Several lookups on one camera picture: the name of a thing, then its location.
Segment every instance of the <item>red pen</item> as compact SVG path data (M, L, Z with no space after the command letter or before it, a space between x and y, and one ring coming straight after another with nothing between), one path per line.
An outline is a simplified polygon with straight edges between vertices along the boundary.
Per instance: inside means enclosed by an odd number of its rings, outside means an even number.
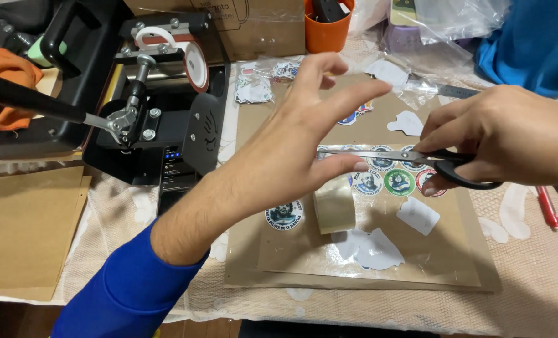
M546 224L553 228L553 230L558 230L557 212L554 211L553 201L550 199L546 187L539 186L536 189L538 190L538 201L540 202Z

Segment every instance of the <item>blue fabric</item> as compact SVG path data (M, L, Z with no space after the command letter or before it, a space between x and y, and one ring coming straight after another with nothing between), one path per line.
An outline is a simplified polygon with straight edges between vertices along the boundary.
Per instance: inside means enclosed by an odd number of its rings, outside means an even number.
M155 221L115 250L58 317L52 338L151 338L185 292L208 253L172 266L150 243Z
M558 0L514 0L500 31L484 39L476 70L498 84L558 97Z

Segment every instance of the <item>orange cup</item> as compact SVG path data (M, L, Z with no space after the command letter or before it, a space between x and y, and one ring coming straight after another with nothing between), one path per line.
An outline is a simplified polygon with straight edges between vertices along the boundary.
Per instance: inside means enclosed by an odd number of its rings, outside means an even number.
M306 49L311 53L320 52L339 52L346 44L348 36L348 27L350 26L350 17L354 11L354 0L339 0L345 4L350 13L343 19L322 23L310 19L309 15L313 15L312 0L304 0L304 26L306 29Z

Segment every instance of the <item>fingernail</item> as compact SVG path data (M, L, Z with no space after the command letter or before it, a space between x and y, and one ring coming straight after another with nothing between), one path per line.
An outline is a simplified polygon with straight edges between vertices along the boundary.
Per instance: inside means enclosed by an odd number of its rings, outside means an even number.
M438 192L438 189L436 189L436 188L427 188L427 189L425 189L425 192L423 193L423 195L425 197L432 197L437 192Z
M354 171L358 173L366 172L369 170L369 164L366 161L358 162L354 165Z

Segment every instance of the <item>orange cloth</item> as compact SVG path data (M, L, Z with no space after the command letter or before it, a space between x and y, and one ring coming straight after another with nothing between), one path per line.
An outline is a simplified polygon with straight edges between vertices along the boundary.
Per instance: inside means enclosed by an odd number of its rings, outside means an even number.
M29 61L0 48L0 78L35 89L43 72ZM27 111L0 106L0 131L26 128L33 114Z

